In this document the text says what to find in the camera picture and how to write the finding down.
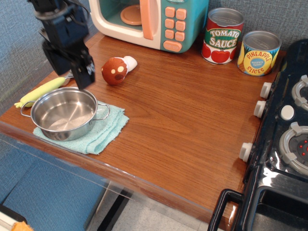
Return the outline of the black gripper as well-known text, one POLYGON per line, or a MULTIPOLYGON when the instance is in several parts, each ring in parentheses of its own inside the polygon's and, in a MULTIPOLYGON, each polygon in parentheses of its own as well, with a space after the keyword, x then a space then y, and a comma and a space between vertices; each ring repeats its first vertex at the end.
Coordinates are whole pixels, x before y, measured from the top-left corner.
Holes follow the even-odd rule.
POLYGON ((41 35, 45 38, 43 51, 57 75, 71 69, 80 90, 95 82, 94 61, 84 44, 89 17, 83 4, 38 5, 38 19, 43 24, 41 35))

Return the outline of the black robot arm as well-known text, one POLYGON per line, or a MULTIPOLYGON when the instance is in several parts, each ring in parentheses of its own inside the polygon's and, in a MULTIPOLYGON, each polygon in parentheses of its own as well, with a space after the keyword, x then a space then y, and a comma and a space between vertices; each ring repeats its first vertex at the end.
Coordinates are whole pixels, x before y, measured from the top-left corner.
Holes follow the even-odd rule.
POLYGON ((84 43, 89 34, 89 11, 78 0, 32 0, 42 22, 43 51, 58 75, 71 71, 79 89, 95 81, 92 56, 84 43))

